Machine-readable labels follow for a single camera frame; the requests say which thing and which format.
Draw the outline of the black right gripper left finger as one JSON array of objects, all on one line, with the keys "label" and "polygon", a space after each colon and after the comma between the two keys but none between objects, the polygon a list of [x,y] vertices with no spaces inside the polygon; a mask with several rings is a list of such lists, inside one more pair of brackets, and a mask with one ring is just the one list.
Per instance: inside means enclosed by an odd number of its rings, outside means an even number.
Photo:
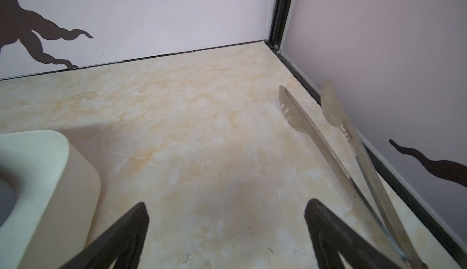
[{"label": "black right gripper left finger", "polygon": [[139,202],[94,242],[62,265],[63,269],[138,268],[149,225],[145,203]]}]

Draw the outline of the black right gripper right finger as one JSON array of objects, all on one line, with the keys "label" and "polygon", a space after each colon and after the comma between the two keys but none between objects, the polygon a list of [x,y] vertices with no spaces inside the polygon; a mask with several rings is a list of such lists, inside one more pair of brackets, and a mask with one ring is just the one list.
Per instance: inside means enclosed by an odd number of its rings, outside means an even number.
[{"label": "black right gripper right finger", "polygon": [[308,202],[304,218],[320,269],[343,269],[342,258],[354,269],[399,268],[318,199]]}]

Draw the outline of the white plastic bin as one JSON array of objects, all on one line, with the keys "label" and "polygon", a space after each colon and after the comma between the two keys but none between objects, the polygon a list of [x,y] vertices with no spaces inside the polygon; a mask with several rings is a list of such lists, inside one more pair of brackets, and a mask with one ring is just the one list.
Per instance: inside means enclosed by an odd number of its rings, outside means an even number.
[{"label": "white plastic bin", "polygon": [[1,135],[1,180],[16,198],[1,225],[1,268],[58,269],[84,249],[101,181],[63,134]]}]

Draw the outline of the lavender bowl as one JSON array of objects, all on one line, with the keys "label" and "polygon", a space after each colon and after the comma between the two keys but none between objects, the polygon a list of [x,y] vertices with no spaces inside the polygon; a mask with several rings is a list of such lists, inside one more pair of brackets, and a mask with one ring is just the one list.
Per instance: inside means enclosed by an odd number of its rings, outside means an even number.
[{"label": "lavender bowl", "polygon": [[3,226],[13,211],[17,201],[15,189],[6,181],[0,182],[0,226]]}]

